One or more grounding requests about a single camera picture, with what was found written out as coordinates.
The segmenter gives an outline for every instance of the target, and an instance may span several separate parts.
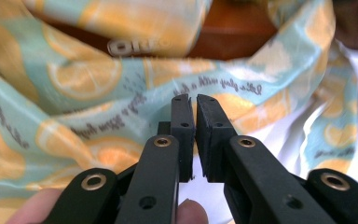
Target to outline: hole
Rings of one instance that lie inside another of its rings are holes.
[[[301,209],[303,207],[303,204],[302,202],[293,197],[293,195],[291,194],[288,194],[284,199],[283,199],[283,202],[289,206],[290,208],[293,208],[293,209]]]
[[[242,147],[254,147],[255,146],[255,141],[249,138],[241,138],[240,140],[238,140],[238,143],[242,146]]]
[[[121,46],[117,46],[117,48],[118,48],[118,49],[125,49],[125,48],[126,48],[126,46],[121,45]]]
[[[332,189],[345,191],[351,188],[350,184],[338,175],[323,173],[321,179],[325,185]]]
[[[98,185],[98,184],[100,184],[101,183],[101,178],[100,177],[96,177],[96,176],[94,176],[93,178],[91,178],[91,179],[89,179],[88,181],[87,181],[87,184],[88,185]]]
[[[156,205],[156,202],[157,201],[155,197],[146,196],[139,201],[139,206],[142,207],[144,210],[151,209]]]
[[[103,174],[88,175],[81,182],[81,187],[85,190],[96,190],[103,187],[106,183],[106,176]]]
[[[157,147],[167,147],[171,144],[171,140],[168,139],[168,138],[158,138],[154,141],[154,144],[157,146]]]

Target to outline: black plastic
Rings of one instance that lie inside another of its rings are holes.
[[[174,223],[178,160],[179,143],[174,137],[157,135],[146,142],[116,223]]]
[[[236,186],[249,197],[251,211],[236,211],[243,202],[228,201],[236,213],[249,214],[236,223],[335,223],[297,180],[274,158],[257,139],[234,136],[226,147],[232,170],[241,183]]]
[[[135,172],[136,165],[138,163],[133,164],[129,168],[122,171],[120,174],[117,175],[117,182],[118,182],[118,193],[120,195],[125,195],[129,188],[130,182],[133,177],[133,173]]]
[[[306,188],[337,223],[358,223],[358,183],[331,169],[310,172]]]
[[[225,111],[213,97],[197,97],[196,139],[202,172],[208,182],[224,182],[224,147],[237,135]]]
[[[180,182],[188,182],[193,175],[193,146],[195,125],[191,99],[178,95],[171,103],[171,135],[179,141]]]
[[[84,189],[82,182],[98,184],[105,176],[105,183],[98,189]],[[97,224],[113,223],[117,215],[119,196],[117,176],[110,170],[93,168],[77,175],[63,191],[44,224]]]

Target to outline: fabric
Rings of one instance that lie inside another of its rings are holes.
[[[358,53],[351,52],[349,56],[358,76]],[[306,178],[308,175],[301,174],[301,153],[299,149],[305,138],[304,124],[309,119],[310,114],[315,111],[315,106],[319,104],[316,100],[311,99],[310,103],[304,105],[303,108],[256,132],[249,133],[249,135],[263,142],[288,172]],[[195,178],[188,183],[180,184],[179,201],[182,202],[185,199],[195,200],[205,208],[210,223],[228,223],[232,219],[232,215],[223,193],[224,185],[208,183],[202,177],[200,158],[195,157],[194,160]],[[347,175],[358,182],[358,149],[351,161]]]
[[[164,57],[191,49],[211,4],[24,2],[110,38],[161,38],[170,43],[156,50]],[[357,131],[356,76],[331,48],[332,3],[260,4],[279,32],[253,57],[223,62],[111,58],[34,18],[21,0],[0,0],[0,221],[36,190],[62,189],[84,169],[119,173],[136,163],[158,122],[170,120],[170,101],[181,93],[216,98],[239,134],[315,99],[319,104],[304,127],[301,172],[346,172]]]

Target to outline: finger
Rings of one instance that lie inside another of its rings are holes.
[[[177,210],[177,224],[207,224],[208,216],[204,208],[194,201],[186,199]]]
[[[62,191],[42,189],[32,196],[7,222],[7,224],[41,223],[46,219]]]

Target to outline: brass rivet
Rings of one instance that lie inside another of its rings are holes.
[[[156,147],[167,147],[171,144],[171,140],[169,138],[160,137],[154,141],[154,144]]]
[[[99,180],[98,183],[91,184],[91,179]],[[103,174],[94,174],[94,175],[88,175],[84,180],[81,182],[81,187],[85,190],[96,190],[103,187],[103,185],[106,183],[106,176]]]
[[[242,147],[255,147],[255,141],[250,138],[240,138],[238,144]]]
[[[345,191],[351,188],[350,184],[338,175],[323,173],[321,179],[325,185],[332,189]]]

